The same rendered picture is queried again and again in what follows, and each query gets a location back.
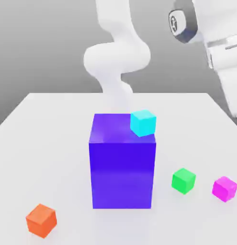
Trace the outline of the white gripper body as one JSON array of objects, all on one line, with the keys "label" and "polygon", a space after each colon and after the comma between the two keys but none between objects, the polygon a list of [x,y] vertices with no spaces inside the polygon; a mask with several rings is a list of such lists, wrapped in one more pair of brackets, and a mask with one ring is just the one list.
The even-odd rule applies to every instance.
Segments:
[{"label": "white gripper body", "polygon": [[204,35],[203,43],[211,69],[221,70],[237,67],[237,34],[214,39]]}]

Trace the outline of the small cyan cube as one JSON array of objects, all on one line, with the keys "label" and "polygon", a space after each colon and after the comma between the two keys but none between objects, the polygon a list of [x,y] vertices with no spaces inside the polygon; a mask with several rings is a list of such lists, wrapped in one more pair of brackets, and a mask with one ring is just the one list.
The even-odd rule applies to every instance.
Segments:
[{"label": "small cyan cube", "polygon": [[157,117],[148,110],[135,111],[130,114],[130,129],[138,136],[152,135],[156,130]]}]

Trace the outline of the small magenta cube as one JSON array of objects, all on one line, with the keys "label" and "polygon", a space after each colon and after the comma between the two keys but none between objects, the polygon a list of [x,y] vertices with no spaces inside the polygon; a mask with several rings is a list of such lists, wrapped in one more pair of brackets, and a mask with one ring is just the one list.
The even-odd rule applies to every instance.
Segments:
[{"label": "small magenta cube", "polygon": [[237,183],[226,176],[214,181],[212,194],[223,202],[234,198],[237,191]]}]

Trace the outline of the small green cube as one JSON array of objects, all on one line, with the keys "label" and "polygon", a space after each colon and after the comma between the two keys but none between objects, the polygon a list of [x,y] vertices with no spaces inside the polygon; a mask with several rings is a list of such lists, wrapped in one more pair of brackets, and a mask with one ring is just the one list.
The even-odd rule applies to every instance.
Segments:
[{"label": "small green cube", "polygon": [[172,176],[171,186],[182,194],[187,194],[195,184],[196,175],[185,168],[176,171]]}]

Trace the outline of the small orange cube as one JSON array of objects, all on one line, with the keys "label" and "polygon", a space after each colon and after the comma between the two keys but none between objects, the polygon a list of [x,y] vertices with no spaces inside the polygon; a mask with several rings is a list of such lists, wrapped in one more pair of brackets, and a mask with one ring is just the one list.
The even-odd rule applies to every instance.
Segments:
[{"label": "small orange cube", "polygon": [[43,204],[38,204],[27,216],[28,231],[46,238],[57,225],[56,211]]}]

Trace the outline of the large purple box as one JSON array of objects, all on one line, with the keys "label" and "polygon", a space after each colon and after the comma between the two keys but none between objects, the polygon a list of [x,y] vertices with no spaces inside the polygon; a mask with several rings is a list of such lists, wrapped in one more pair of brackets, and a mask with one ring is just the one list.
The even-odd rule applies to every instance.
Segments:
[{"label": "large purple box", "polygon": [[93,208],[151,208],[155,156],[155,136],[138,137],[129,114],[94,114],[89,139]]}]

